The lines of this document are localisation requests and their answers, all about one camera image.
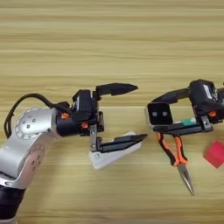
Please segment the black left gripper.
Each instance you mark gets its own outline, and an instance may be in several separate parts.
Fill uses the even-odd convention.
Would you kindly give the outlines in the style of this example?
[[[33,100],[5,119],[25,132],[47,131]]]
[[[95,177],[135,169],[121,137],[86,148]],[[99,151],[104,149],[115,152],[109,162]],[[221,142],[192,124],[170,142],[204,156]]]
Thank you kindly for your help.
[[[137,86],[129,83],[109,83],[96,87],[96,93],[99,97],[102,95],[124,95],[134,90],[137,90]],[[97,136],[99,132],[104,131],[103,113],[101,111],[95,111],[89,118],[83,116],[81,120],[72,118],[68,113],[58,113],[56,127],[61,137],[77,135],[90,137],[90,150],[101,153],[126,150],[141,143],[147,137],[147,134],[119,136],[112,142],[102,143],[102,138]]]

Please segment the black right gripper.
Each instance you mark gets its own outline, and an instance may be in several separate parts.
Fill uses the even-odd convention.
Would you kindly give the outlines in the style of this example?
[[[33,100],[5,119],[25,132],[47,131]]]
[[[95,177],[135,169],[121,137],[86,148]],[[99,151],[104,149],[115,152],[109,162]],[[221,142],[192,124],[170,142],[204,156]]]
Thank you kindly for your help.
[[[165,102],[168,104],[177,103],[180,99],[189,97],[189,88],[181,88],[162,94],[153,102]],[[170,125],[158,125],[153,128],[154,131],[166,135],[183,136],[200,132],[213,131],[213,125],[224,121],[224,105],[219,101],[204,100],[193,106],[194,114],[199,123],[186,124],[183,122]]]

